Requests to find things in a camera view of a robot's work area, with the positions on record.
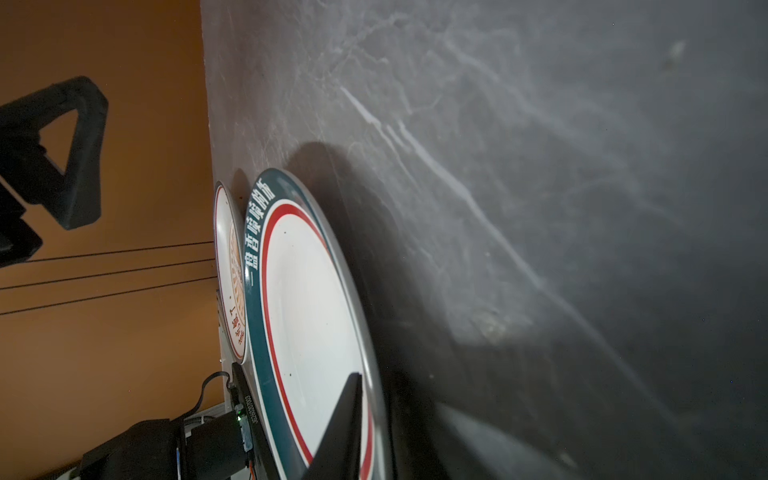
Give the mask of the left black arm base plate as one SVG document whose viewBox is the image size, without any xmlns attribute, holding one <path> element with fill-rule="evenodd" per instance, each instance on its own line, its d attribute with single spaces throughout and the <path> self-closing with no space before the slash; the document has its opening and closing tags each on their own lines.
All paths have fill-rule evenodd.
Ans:
<svg viewBox="0 0 768 480">
<path fill-rule="evenodd" d="M 72 479 L 228 479 L 249 455 L 235 412 L 187 429 L 169 419 L 139 422 L 87 452 Z"/>
</svg>

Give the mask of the white plate dark green rim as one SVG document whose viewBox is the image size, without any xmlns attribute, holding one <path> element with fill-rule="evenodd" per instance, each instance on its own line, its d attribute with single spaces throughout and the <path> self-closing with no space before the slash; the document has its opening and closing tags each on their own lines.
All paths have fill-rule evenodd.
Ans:
<svg viewBox="0 0 768 480">
<path fill-rule="evenodd" d="M 376 355 L 344 254 L 293 174 L 256 179 L 245 217 L 244 291 L 253 392 L 283 479 L 319 457 L 347 380 L 359 375 L 360 479 L 391 479 L 389 419 Z"/>
</svg>

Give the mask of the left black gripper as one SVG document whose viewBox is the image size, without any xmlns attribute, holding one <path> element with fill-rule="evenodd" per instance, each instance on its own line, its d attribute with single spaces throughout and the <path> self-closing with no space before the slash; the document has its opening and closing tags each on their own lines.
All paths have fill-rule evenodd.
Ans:
<svg viewBox="0 0 768 480">
<path fill-rule="evenodd" d="M 101 152 L 109 102 L 85 76 L 52 84 L 1 106 L 1 178 L 66 229 L 100 219 Z M 67 151 L 52 153 L 43 131 L 73 114 Z M 1 267 L 24 263 L 43 245 L 26 208 L 1 186 Z"/>
</svg>

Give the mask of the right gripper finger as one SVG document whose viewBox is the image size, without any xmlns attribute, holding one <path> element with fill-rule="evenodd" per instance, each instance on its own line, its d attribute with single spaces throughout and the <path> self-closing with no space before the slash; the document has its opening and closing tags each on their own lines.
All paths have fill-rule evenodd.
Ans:
<svg viewBox="0 0 768 480">
<path fill-rule="evenodd" d="M 359 478 L 362 376 L 351 373 L 303 480 Z"/>
</svg>

